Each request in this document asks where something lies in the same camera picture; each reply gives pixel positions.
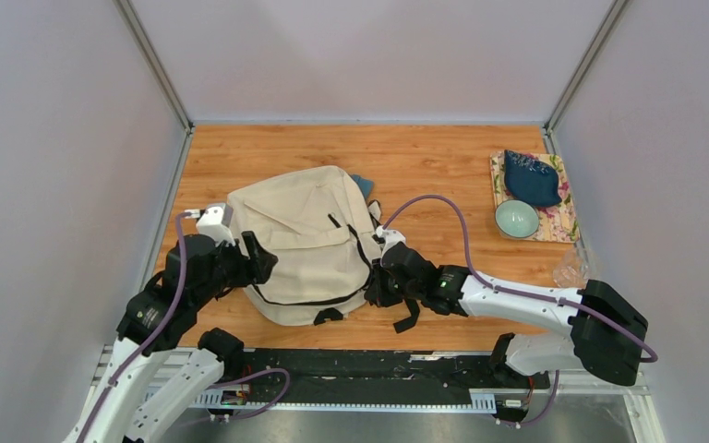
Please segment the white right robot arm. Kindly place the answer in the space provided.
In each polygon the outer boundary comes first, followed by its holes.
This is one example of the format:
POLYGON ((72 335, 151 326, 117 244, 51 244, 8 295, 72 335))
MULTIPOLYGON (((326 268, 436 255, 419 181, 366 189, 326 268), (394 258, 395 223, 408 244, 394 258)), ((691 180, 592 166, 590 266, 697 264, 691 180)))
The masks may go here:
POLYGON ((642 363, 656 361, 645 337, 647 319, 604 281, 551 288, 504 281, 468 267, 436 266, 399 242, 373 263, 366 300, 379 307, 406 304, 412 328, 425 307, 441 316, 497 317, 542 329, 505 333, 494 345, 489 373, 503 387, 546 371, 584 369, 608 383, 635 384, 642 363))

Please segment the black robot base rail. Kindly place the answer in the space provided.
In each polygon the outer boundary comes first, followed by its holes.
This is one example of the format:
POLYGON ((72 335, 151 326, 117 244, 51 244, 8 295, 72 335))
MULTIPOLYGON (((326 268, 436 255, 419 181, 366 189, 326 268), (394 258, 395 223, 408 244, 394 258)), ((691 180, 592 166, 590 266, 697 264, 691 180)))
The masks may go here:
POLYGON ((204 399, 214 413, 239 408, 494 414, 523 419, 551 375, 523 376, 489 353, 267 349, 246 351, 204 399))

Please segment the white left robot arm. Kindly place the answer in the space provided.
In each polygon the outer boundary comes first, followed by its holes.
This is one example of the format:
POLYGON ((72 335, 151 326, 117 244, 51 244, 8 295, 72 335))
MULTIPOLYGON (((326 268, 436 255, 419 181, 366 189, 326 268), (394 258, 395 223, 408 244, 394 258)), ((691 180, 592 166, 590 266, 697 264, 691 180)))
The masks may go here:
POLYGON ((112 357, 68 442, 151 442, 161 437, 206 389, 245 374, 245 345, 214 328, 202 334, 181 368, 150 398, 157 372, 197 323, 198 312, 233 289, 268 281, 279 259, 250 231, 218 242, 180 237, 154 275, 127 303, 112 357))

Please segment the beige canvas backpack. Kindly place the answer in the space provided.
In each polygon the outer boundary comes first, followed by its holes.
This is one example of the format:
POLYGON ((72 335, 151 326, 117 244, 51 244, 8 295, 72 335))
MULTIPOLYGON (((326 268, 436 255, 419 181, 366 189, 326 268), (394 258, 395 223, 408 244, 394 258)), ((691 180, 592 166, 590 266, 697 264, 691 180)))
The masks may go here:
POLYGON ((364 304, 402 305, 391 276, 380 268, 380 206, 367 202, 338 166, 273 176, 228 194, 231 228, 247 232, 277 258, 268 280, 245 294, 282 326, 320 325, 346 318, 364 304))

